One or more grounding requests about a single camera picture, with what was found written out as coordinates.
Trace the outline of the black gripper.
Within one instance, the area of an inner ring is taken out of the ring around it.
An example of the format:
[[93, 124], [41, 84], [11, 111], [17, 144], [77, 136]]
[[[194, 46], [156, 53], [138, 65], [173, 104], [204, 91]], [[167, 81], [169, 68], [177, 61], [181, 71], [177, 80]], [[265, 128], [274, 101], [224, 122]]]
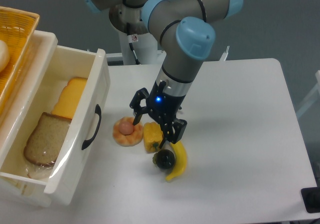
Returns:
[[[135, 126], [144, 114], [160, 124], [163, 139], [159, 144], [162, 149], [165, 142], [176, 144], [182, 139], [187, 127], [187, 121], [177, 118], [177, 112], [187, 95], [192, 81], [183, 81], [169, 75], [164, 67], [161, 67], [155, 83], [150, 92], [143, 87], [137, 90], [129, 104], [133, 109]], [[146, 106], [141, 106], [141, 101], [146, 100]]]

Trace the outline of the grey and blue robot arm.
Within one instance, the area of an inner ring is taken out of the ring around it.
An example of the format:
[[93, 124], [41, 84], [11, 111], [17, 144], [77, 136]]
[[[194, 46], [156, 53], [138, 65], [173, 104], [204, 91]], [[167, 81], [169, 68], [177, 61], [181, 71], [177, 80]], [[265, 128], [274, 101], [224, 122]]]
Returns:
[[85, 0], [92, 10], [122, 6], [128, 11], [121, 23], [128, 34], [142, 26], [161, 45], [166, 57], [151, 91], [138, 90], [130, 107], [134, 124], [148, 114], [162, 130], [166, 142], [177, 143], [187, 122], [177, 112], [211, 53], [216, 38], [212, 23], [238, 13], [244, 0]]

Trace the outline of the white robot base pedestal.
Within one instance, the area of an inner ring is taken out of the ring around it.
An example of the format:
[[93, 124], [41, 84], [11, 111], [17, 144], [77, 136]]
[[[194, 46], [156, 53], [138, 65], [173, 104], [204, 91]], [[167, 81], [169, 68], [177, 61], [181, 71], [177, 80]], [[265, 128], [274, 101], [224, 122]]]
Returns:
[[143, 23], [141, 8], [116, 5], [109, 10], [109, 20], [117, 31], [124, 65], [159, 63], [162, 52]]

